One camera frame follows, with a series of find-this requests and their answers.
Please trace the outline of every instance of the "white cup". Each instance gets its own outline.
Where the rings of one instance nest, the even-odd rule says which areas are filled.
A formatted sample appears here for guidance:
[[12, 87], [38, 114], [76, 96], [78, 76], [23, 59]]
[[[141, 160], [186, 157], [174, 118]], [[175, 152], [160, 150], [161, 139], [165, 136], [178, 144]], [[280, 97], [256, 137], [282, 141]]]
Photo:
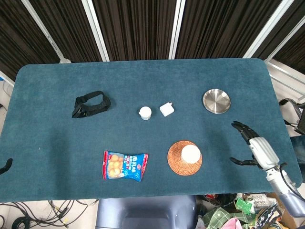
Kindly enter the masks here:
[[194, 164], [199, 161], [201, 156], [200, 150], [197, 146], [187, 145], [181, 151], [181, 159], [185, 163]]
[[144, 106], [140, 109], [139, 115], [143, 120], [148, 120], [151, 118], [152, 110], [149, 107]]

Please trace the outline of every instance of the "blue and white package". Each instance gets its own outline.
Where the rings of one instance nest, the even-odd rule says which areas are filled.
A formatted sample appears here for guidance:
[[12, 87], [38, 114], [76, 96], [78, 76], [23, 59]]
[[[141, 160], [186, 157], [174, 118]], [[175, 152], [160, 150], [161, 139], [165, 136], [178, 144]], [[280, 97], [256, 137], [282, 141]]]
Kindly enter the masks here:
[[147, 163], [148, 154], [124, 155], [104, 151], [103, 179], [134, 179], [141, 181]]

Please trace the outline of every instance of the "dark curtain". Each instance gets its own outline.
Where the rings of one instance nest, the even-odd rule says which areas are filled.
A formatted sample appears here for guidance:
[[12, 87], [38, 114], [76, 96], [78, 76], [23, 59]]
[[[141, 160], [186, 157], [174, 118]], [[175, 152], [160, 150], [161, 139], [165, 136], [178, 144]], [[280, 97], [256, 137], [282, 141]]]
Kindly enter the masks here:
[[111, 61], [168, 59], [176, 0], [93, 0]]
[[253, 57], [262, 60], [267, 59], [304, 15], [305, 0], [295, 0], [254, 53]]
[[305, 74], [305, 25], [281, 48], [274, 59]]
[[81, 0], [30, 0], [58, 45], [72, 62], [102, 61]]
[[15, 81], [29, 63], [59, 63], [59, 58], [21, 1], [0, 1], [0, 70]]
[[281, 0], [186, 0], [177, 59], [240, 58]]

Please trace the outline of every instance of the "woven coaster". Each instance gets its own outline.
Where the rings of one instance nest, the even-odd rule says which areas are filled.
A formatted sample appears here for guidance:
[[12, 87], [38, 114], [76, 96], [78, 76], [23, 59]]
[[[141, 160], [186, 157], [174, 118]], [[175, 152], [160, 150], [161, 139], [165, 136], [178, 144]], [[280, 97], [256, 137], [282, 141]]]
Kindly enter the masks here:
[[183, 147], [187, 145], [194, 145], [193, 142], [190, 141], [180, 141], [173, 144], [168, 150], [167, 161], [170, 168], [177, 174], [182, 176], [189, 176], [195, 174], [202, 164], [202, 155], [200, 156], [199, 161], [194, 164], [188, 164], [182, 161], [181, 159], [181, 151]]

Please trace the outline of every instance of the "metal bowl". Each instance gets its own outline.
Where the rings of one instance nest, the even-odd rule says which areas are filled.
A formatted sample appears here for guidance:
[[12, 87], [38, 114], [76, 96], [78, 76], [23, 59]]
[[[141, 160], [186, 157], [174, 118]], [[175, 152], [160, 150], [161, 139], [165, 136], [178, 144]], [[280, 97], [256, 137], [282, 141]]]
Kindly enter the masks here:
[[210, 89], [204, 93], [202, 100], [205, 108], [214, 114], [226, 112], [231, 105], [228, 94], [220, 89]]

